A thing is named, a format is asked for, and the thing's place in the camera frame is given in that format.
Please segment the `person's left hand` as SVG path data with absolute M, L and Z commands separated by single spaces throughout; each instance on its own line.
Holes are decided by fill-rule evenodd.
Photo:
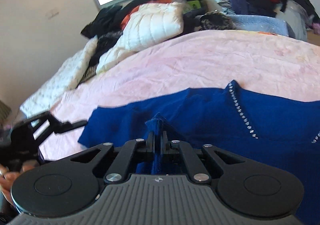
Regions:
M 1 165 L 1 193 L 11 205 L 14 205 L 11 197 L 11 187 L 14 181 L 24 172 L 27 172 L 38 166 L 39 163 L 35 160 L 24 162 L 20 171 L 10 171 L 7 167 Z

